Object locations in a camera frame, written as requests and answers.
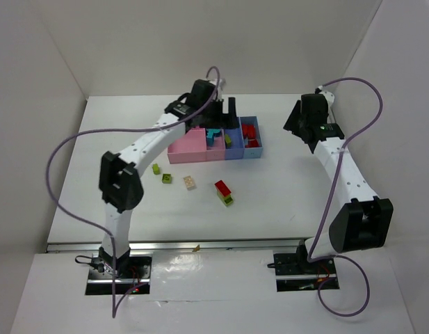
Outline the red lego base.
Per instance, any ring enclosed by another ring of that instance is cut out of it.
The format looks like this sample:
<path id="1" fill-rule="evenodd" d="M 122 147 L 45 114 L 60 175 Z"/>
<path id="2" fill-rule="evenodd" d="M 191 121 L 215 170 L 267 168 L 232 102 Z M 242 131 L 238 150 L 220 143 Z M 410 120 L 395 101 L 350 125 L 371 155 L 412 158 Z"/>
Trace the red lego base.
<path id="1" fill-rule="evenodd" d="M 244 139 L 249 139 L 248 138 L 248 125 L 249 124 L 242 124 L 242 134 L 243 134 Z"/>

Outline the teal lego base brick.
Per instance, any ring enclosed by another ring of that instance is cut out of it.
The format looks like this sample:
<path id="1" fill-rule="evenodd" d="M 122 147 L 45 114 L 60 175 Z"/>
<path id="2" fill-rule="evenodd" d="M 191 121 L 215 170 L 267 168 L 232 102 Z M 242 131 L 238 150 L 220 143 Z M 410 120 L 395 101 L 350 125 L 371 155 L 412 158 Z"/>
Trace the teal lego base brick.
<path id="1" fill-rule="evenodd" d="M 214 133 L 208 133 L 207 134 L 207 146 L 208 147 L 213 147 L 215 139 L 216 139 L 216 134 L 214 134 Z"/>

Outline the lime green lego brick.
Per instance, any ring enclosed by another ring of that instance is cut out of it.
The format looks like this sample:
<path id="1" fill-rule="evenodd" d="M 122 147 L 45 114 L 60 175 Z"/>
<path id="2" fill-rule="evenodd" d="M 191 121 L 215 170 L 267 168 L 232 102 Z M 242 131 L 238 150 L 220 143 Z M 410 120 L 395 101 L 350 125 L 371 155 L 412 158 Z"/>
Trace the lime green lego brick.
<path id="1" fill-rule="evenodd" d="M 152 171 L 155 175 L 160 175 L 161 174 L 161 169 L 159 167 L 158 164 L 153 164 L 152 165 Z"/>

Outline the teal curved lego brick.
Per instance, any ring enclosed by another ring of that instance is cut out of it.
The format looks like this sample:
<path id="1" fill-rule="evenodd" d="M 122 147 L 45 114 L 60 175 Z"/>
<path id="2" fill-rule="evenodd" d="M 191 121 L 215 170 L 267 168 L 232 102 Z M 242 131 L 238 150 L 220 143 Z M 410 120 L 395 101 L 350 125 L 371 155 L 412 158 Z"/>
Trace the teal curved lego brick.
<path id="1" fill-rule="evenodd" d="M 217 137 L 222 134 L 221 129 L 207 129 L 207 138 Z"/>

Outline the red curved lego top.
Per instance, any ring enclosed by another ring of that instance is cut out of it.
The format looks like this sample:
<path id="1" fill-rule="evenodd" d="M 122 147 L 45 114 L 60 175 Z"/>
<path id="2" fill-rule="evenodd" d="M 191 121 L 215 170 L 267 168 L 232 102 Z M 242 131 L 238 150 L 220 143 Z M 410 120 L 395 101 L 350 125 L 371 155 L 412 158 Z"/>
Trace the red curved lego top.
<path id="1" fill-rule="evenodd" d="M 260 144 L 257 139 L 248 139 L 246 148 L 259 148 Z"/>

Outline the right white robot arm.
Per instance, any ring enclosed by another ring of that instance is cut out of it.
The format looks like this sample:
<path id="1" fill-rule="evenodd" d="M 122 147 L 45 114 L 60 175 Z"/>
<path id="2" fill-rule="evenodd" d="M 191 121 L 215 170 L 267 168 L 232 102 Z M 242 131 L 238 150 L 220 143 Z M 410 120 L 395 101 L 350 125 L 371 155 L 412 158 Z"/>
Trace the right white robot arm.
<path id="1" fill-rule="evenodd" d="M 332 182 L 316 235 L 298 252 L 315 262 L 352 251 L 384 246 L 394 206 L 381 198 L 355 163 L 340 126 L 329 121 L 334 95 L 323 87 L 296 102 L 284 129 L 300 138 Z"/>

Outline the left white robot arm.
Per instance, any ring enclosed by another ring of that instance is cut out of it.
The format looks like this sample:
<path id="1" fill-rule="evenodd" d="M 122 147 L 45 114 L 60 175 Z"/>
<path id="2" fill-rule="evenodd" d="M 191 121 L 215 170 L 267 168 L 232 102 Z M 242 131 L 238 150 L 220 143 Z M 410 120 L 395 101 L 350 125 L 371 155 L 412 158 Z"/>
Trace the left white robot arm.
<path id="1" fill-rule="evenodd" d="M 128 265 L 129 228 L 134 208 L 143 198 L 140 178 L 147 167 L 170 145 L 196 127 L 238 127 L 235 103 L 223 112 L 225 79 L 198 79 L 189 93 L 169 103 L 147 132 L 125 149 L 102 156 L 99 189 L 105 203 L 108 232 L 99 247 L 99 257 L 116 276 Z"/>

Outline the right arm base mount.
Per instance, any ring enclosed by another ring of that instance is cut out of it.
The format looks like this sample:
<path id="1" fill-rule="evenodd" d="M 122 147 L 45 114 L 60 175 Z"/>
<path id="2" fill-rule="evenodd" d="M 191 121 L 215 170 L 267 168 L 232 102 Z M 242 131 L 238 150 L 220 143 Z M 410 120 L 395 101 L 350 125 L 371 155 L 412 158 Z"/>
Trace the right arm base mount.
<path id="1" fill-rule="evenodd" d="M 267 267 L 275 273 L 278 292 L 314 291 L 320 285 L 322 289 L 339 289 L 333 260 L 309 263 L 295 253 L 275 253 Z"/>

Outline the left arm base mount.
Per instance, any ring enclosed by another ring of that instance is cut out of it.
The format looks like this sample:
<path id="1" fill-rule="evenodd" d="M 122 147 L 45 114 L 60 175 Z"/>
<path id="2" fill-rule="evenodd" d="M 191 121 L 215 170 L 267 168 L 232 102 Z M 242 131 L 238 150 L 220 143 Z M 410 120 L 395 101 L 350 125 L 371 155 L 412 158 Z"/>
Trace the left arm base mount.
<path id="1" fill-rule="evenodd" d="M 77 255 L 77 264 L 89 268 L 86 282 L 86 296 L 103 296 L 112 294 L 112 271 L 97 256 Z M 122 296 L 129 289 L 130 294 L 141 295 L 150 293 L 150 276 L 152 257 L 147 255 L 131 256 L 125 268 L 115 277 L 115 294 Z"/>

